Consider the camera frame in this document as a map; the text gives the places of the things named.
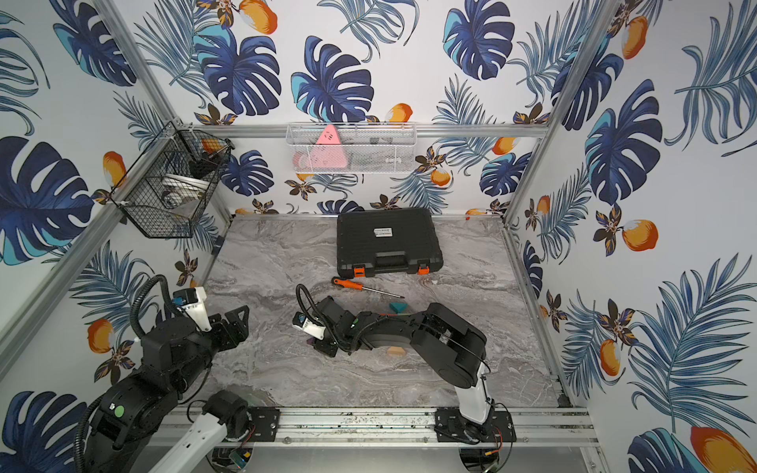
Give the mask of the teal triangle block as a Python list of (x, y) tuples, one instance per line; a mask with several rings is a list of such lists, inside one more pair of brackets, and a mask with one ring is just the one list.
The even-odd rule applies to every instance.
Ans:
[(408, 310), (408, 304), (406, 303), (390, 303), (390, 310), (395, 315), (401, 315)]

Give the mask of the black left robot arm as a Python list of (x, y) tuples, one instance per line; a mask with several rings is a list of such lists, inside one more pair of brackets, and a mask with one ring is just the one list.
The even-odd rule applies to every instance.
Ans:
[(167, 319), (140, 337), (141, 367), (88, 406), (74, 440), (77, 472), (127, 472), (216, 354), (246, 341), (246, 305), (210, 317), (200, 330), (186, 315)]

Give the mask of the orange handled screwdriver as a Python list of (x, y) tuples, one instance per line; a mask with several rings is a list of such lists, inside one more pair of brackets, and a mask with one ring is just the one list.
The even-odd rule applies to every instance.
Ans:
[(390, 293), (390, 292), (376, 289), (376, 288), (371, 288), (371, 287), (365, 286), (362, 283), (355, 282), (352, 280), (340, 279), (338, 277), (332, 278), (331, 284), (334, 286), (345, 288), (345, 289), (350, 289), (350, 290), (355, 290), (355, 291), (365, 291), (365, 292), (375, 293), (375, 294), (379, 294), (379, 295), (383, 295), (383, 296), (387, 296), (391, 298), (396, 298), (396, 299), (401, 299), (401, 300), (404, 299), (403, 296), (400, 296), (398, 294)]

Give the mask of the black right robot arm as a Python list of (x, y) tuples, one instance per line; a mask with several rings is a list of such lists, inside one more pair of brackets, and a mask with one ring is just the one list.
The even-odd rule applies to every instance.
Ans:
[(416, 352), (433, 371), (455, 388), (459, 413), (482, 426), (490, 418), (485, 387), (487, 369), (483, 332), (442, 304), (431, 303), (412, 315), (353, 315), (327, 297), (309, 311), (302, 309), (293, 325), (315, 338), (315, 350), (327, 357), (352, 355), (384, 347)]

